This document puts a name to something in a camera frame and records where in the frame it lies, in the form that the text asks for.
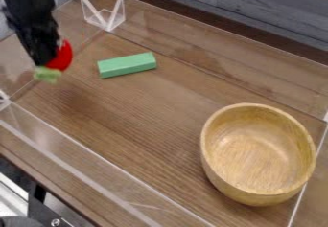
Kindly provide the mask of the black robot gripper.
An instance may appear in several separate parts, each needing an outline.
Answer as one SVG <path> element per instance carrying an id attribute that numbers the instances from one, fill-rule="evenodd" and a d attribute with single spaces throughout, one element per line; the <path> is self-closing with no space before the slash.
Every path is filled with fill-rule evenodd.
<path id="1" fill-rule="evenodd" d="M 4 14 L 26 54 L 36 66 L 56 58 L 61 45 L 57 23 L 52 17 L 52 0 L 6 0 Z"/>

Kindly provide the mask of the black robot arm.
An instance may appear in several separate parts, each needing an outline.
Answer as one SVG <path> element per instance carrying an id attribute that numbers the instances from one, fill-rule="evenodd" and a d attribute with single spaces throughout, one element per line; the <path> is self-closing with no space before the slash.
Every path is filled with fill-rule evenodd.
<path id="1" fill-rule="evenodd" d="M 2 13 L 36 66 L 56 58 L 60 36 L 52 17 L 53 0 L 4 0 Z"/>

